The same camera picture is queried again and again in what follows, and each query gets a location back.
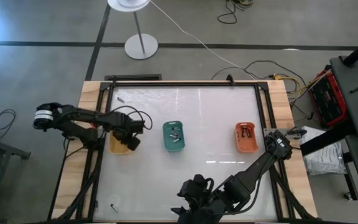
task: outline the screw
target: screw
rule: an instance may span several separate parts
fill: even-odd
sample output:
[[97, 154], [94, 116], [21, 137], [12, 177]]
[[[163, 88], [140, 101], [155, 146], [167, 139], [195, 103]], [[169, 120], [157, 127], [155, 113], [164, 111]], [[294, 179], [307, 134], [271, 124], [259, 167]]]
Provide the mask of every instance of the screw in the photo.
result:
[[118, 208], [115, 205], [110, 204], [110, 207], [112, 207], [112, 209], [114, 209], [114, 211], [118, 212]]
[[125, 103], [125, 101], [123, 99], [121, 99], [120, 97], [117, 97], [117, 100], [120, 101], [121, 103]]

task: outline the table leg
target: table leg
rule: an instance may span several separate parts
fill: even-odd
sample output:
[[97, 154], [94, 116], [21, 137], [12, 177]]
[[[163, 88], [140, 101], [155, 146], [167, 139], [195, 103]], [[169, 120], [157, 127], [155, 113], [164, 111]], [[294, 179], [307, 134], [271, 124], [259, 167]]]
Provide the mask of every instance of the table leg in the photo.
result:
[[330, 130], [326, 131], [324, 134], [319, 135], [312, 140], [309, 140], [303, 143], [301, 147], [302, 155], [306, 156], [312, 152], [318, 151], [319, 149], [324, 148], [332, 143], [342, 140], [345, 136], [355, 134], [356, 130], [352, 121], [347, 119]]
[[353, 162], [353, 158], [350, 152], [345, 152], [342, 157], [344, 163]]
[[25, 152], [21, 149], [8, 146], [7, 144], [0, 143], [0, 150], [7, 152], [8, 154], [18, 155], [22, 159], [28, 159], [30, 157], [31, 152]]
[[358, 200], [358, 192], [356, 189], [356, 184], [354, 183], [352, 174], [350, 172], [350, 169], [349, 169], [349, 166], [347, 165], [347, 163], [345, 164], [345, 167], [347, 170], [347, 174], [344, 174], [344, 175], [345, 175], [347, 187], [349, 188], [351, 198], [352, 198], [352, 200]]

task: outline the plastic bag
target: plastic bag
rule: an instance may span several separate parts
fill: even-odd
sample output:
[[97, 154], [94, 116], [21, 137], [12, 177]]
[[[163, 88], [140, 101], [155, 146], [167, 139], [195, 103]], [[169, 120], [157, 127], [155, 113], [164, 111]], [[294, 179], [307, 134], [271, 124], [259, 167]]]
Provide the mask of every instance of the plastic bag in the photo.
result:
[[[310, 128], [307, 126], [302, 127], [307, 130], [307, 133], [300, 139], [300, 144], [303, 144], [316, 136], [323, 134], [325, 131]], [[346, 174], [346, 168], [342, 156], [342, 146], [340, 142], [336, 142], [326, 146], [314, 153], [308, 154], [303, 157], [306, 170], [309, 175], [319, 175], [326, 173]]]

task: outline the black floor line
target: black floor line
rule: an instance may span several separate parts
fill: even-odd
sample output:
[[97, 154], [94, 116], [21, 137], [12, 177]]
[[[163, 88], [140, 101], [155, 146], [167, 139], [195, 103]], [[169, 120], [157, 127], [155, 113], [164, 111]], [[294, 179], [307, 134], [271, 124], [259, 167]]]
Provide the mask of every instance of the black floor line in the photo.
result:
[[[101, 47], [124, 47], [125, 43], [101, 43]], [[358, 46], [323, 46], [323, 45], [264, 45], [264, 44], [205, 44], [210, 49], [239, 50], [348, 50]], [[159, 43], [159, 48], [171, 49], [203, 49], [202, 44]]]
[[87, 71], [86, 71], [85, 81], [90, 81], [90, 80], [92, 80], [92, 75], [93, 75], [94, 67], [95, 67], [96, 61], [97, 61], [97, 59], [98, 59], [98, 55], [99, 55], [99, 51], [100, 51], [100, 46], [101, 46], [101, 43], [102, 43], [102, 40], [103, 40], [104, 32], [106, 31], [107, 22], [108, 22], [108, 20], [109, 20], [110, 9], [111, 9], [111, 8], [110, 8], [109, 4], [107, 4], [106, 10], [104, 11], [104, 16], [103, 16], [102, 24], [100, 25], [100, 30], [99, 30], [98, 38], [96, 38], [96, 43], [94, 44], [94, 48], [93, 48], [91, 60], [90, 60], [90, 62], [89, 62], [88, 69], [87, 69]]
[[94, 47], [95, 42], [0, 41], [0, 46], [28, 47]]
[[[33, 46], [33, 47], [124, 47], [120, 42], [38, 42], [38, 41], [0, 41], [0, 46]], [[206, 44], [211, 49], [244, 49], [244, 50], [355, 50], [358, 46], [324, 46], [324, 45], [264, 45], [264, 44]], [[202, 44], [159, 43], [160, 48], [171, 49], [203, 49]]]

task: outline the teal basket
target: teal basket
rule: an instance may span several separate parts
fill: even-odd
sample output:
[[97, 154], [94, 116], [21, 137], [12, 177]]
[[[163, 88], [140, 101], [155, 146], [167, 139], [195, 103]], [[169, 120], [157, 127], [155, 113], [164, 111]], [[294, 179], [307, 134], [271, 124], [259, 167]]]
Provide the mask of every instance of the teal basket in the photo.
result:
[[164, 136], [164, 146], [168, 152], [179, 152], [185, 147], [185, 136], [183, 135], [183, 125], [180, 121], [165, 122], [162, 126]]

